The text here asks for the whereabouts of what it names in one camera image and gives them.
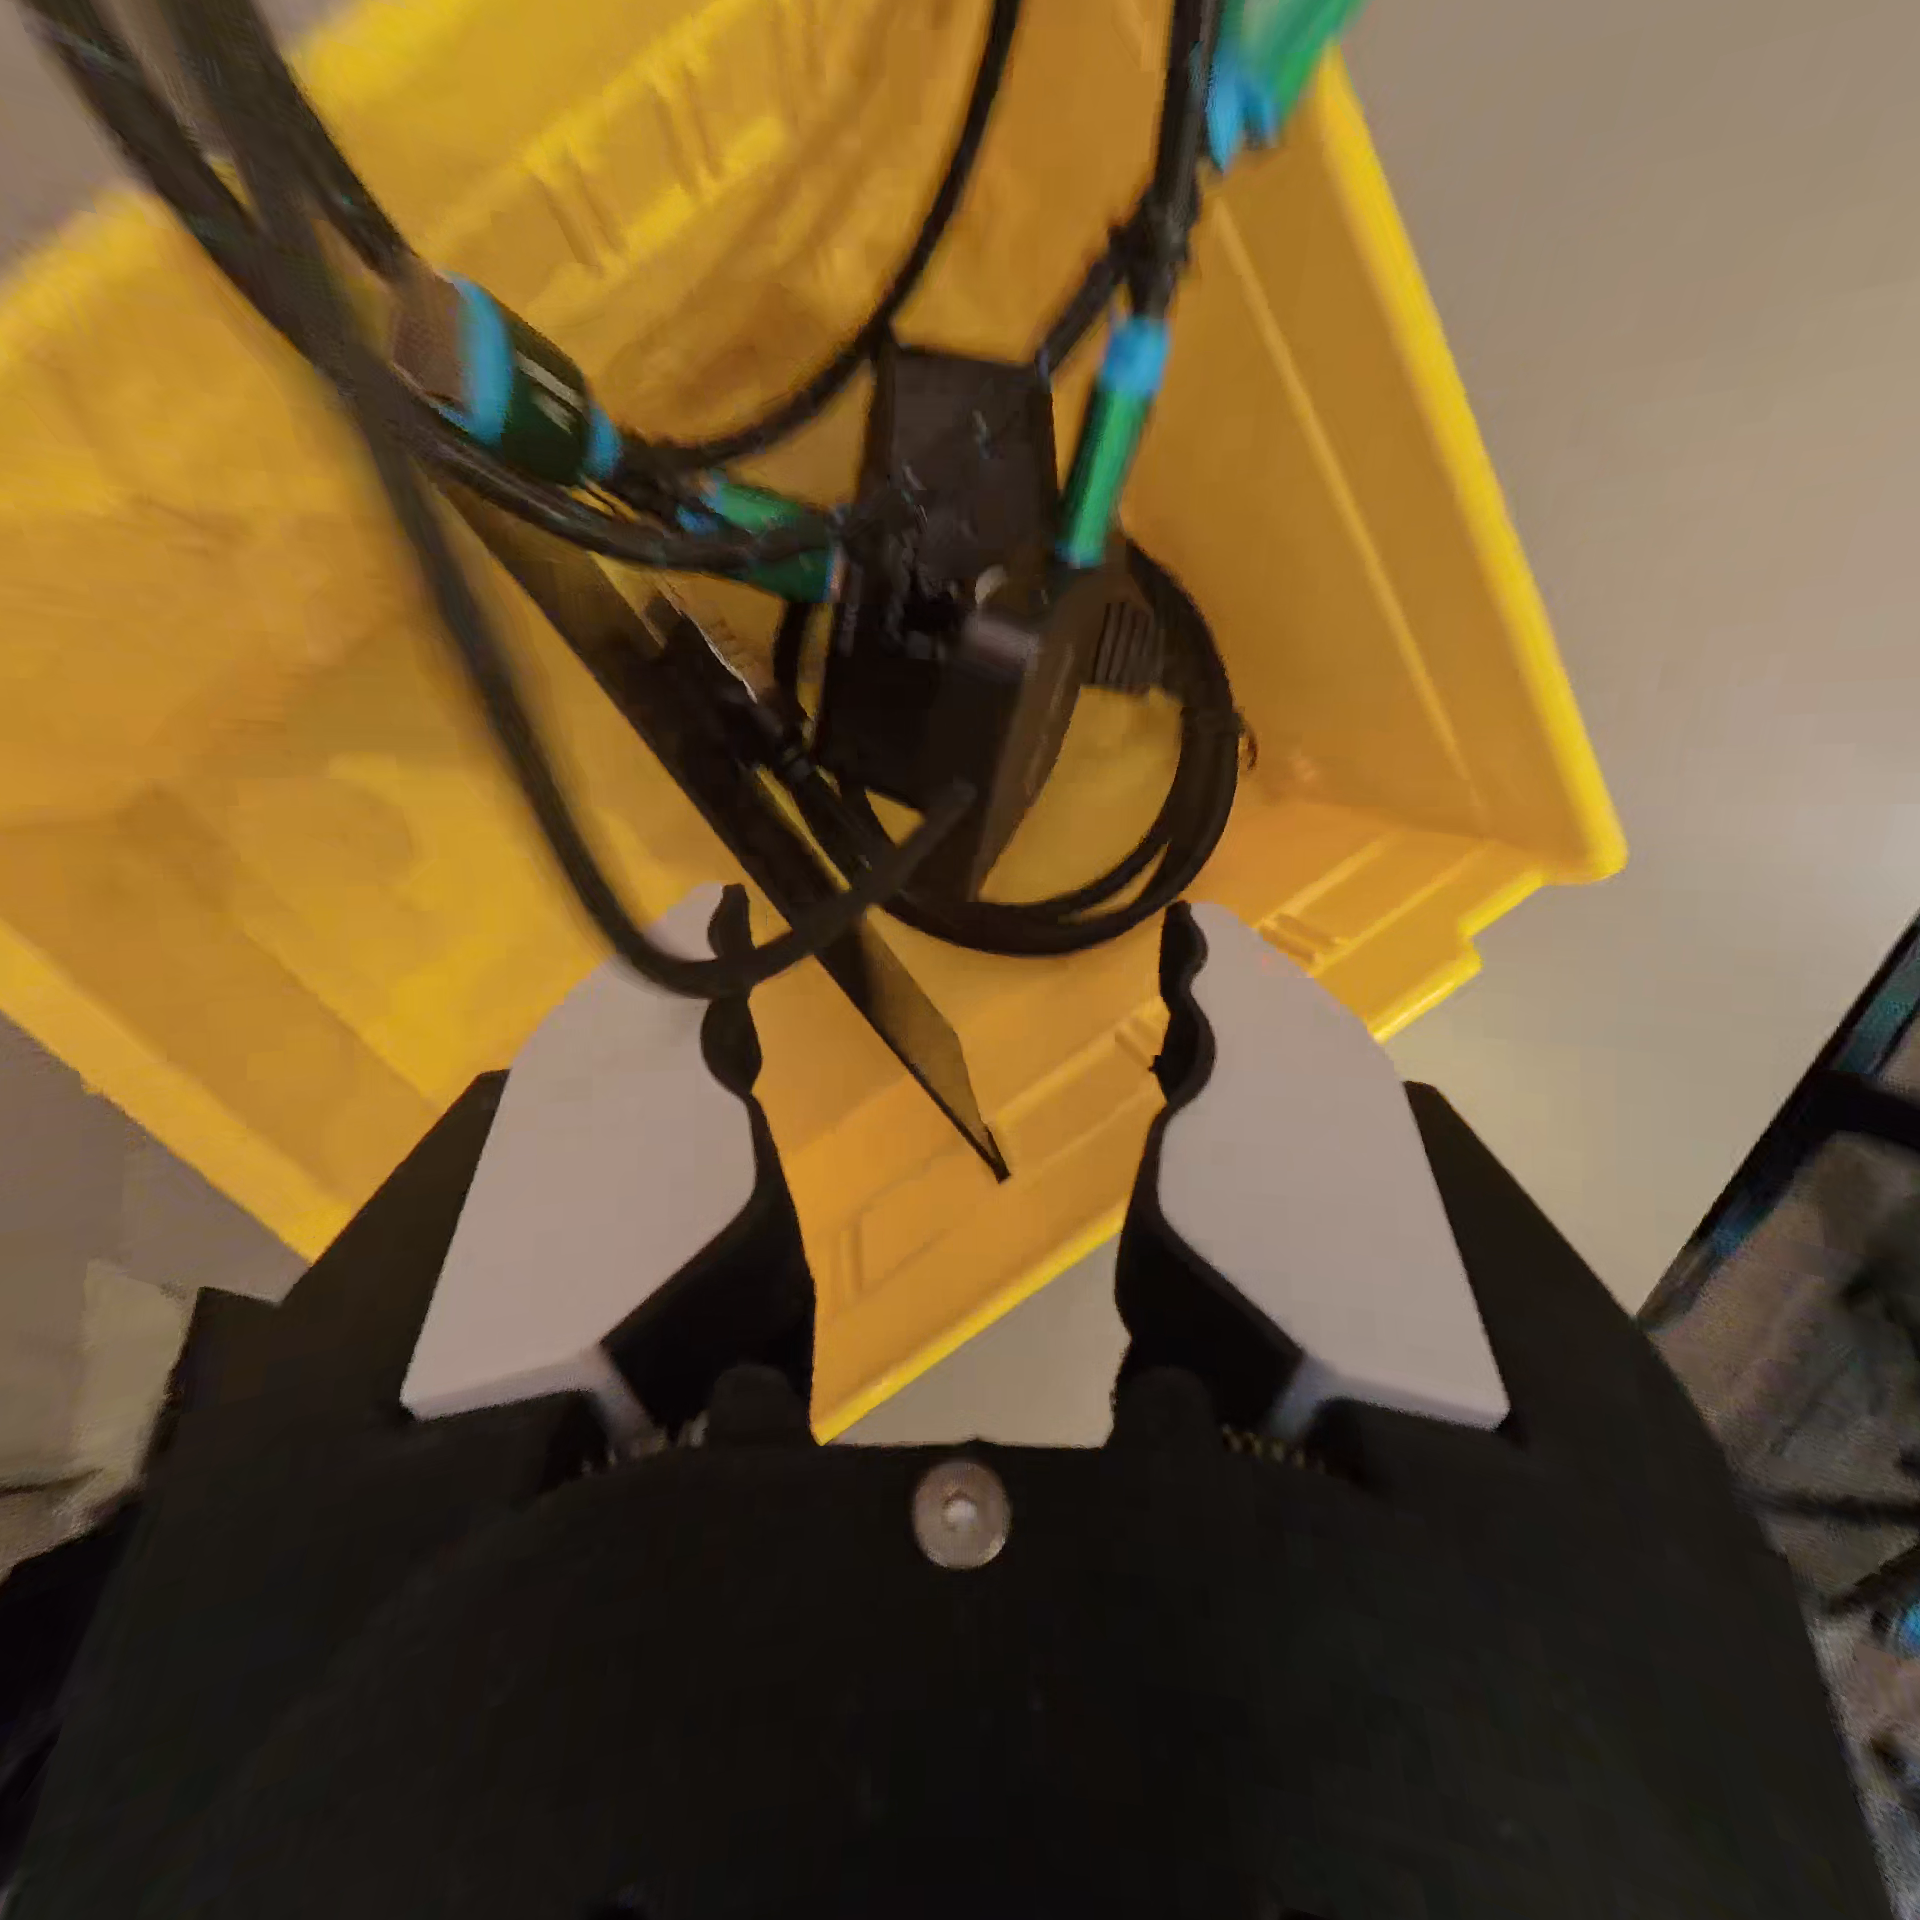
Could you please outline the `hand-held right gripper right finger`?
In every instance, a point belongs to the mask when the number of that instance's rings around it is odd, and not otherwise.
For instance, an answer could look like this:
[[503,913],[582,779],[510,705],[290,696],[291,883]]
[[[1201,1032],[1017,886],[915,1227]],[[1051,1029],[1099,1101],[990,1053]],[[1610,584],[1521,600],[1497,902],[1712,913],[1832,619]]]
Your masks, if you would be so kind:
[[1491,1432],[1509,1395],[1408,1093],[1362,1019],[1215,902],[1159,942],[1167,1023],[1115,1253],[1121,1405],[1197,1383],[1215,1424],[1335,1402]]

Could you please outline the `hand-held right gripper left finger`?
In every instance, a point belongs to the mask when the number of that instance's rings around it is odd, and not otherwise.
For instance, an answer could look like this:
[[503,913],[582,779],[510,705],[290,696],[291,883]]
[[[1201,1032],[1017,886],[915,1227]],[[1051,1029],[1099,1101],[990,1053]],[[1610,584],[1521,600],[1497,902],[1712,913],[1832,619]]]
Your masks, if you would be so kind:
[[801,1405],[813,1280],[744,999],[589,970],[506,1067],[400,1402],[419,1422],[576,1394],[686,1427],[736,1365]]

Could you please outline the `yellow plastic bin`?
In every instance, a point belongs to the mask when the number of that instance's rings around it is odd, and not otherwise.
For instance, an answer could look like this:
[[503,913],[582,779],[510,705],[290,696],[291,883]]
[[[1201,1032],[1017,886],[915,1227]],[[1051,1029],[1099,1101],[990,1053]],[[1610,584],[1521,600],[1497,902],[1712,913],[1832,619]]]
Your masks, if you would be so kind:
[[[344,3],[295,70],[438,264],[640,431],[865,314],[985,3]],[[1545,606],[1331,57],[1208,191],[1125,528],[1251,766],[1194,893],[1381,1039],[1545,883],[1624,864]],[[302,1254],[600,958],[322,383],[153,199],[5,282],[5,1013]],[[1014,962],[880,926],[1013,1174],[825,970],[754,994],[847,1427],[1119,1225],[1151,928]]]

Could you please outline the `black hub with round cable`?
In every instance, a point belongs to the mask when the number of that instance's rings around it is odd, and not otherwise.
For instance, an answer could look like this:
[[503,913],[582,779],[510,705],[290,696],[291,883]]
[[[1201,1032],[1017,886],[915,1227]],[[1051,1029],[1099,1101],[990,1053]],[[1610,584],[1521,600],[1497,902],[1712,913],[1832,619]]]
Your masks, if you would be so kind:
[[[875,800],[971,807],[885,907],[941,943],[1007,958],[1080,952],[1170,907],[1208,864],[1235,797],[1241,718],[1185,586],[1118,542],[1087,568],[1054,554],[1062,488],[1051,394],[1033,367],[887,343],[859,481],[905,487],[905,517],[847,553],[823,651],[811,757],[847,827],[887,842]],[[1167,696],[1178,750],[1142,838],[1062,893],[979,890],[1062,754],[1085,690]]]

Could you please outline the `thin black flat panel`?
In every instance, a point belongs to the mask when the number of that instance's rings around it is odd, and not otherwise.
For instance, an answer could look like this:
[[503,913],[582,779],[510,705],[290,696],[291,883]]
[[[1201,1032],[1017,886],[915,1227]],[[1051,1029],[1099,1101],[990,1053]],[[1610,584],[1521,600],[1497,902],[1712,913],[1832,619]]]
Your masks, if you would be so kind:
[[[585,551],[465,487],[445,485],[442,496],[529,593],[766,902],[787,923],[825,907],[842,882],[832,853],[850,842],[829,827],[829,845],[817,850],[785,809],[793,793],[784,775],[803,770],[803,760],[779,696],[743,679],[670,593],[650,591],[635,606]],[[829,942],[823,969],[992,1177],[1007,1181],[960,1039],[873,919]]]

